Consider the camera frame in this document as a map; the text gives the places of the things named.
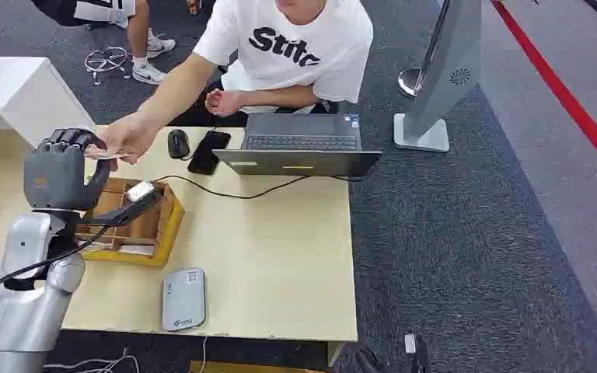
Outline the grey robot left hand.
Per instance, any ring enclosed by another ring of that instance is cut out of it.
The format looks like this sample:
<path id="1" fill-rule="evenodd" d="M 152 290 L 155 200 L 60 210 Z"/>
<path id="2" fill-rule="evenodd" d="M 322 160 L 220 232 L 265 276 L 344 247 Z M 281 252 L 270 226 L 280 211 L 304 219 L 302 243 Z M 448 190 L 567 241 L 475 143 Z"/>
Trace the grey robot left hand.
<path id="1" fill-rule="evenodd" d="M 99 160 L 86 183 L 85 152 L 90 145 L 106 149 L 105 142 L 90 130 L 61 128 L 26 157 L 23 188 L 32 209 L 88 211 L 97 205 L 110 175 L 110 164 Z"/>

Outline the person's left hand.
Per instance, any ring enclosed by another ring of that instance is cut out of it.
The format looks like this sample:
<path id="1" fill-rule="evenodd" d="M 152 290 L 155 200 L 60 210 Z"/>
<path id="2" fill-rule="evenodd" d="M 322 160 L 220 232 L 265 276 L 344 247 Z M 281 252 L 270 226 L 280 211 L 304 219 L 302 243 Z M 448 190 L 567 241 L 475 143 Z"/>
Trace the person's left hand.
<path id="1" fill-rule="evenodd" d="M 242 91 L 214 89 L 206 95 L 205 106 L 209 113 L 227 117 L 239 111 L 242 99 Z"/>

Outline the person's right hand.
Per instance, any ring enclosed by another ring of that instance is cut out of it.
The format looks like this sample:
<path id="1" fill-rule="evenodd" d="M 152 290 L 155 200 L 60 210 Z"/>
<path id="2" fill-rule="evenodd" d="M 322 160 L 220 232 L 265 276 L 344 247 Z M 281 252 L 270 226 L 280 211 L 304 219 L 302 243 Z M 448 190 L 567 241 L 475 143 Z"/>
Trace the person's right hand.
<path id="1" fill-rule="evenodd" d="M 164 126 L 156 117 L 137 111 L 98 127 L 96 134 L 106 144 L 108 153 L 124 154 L 120 160 L 135 165 Z"/>

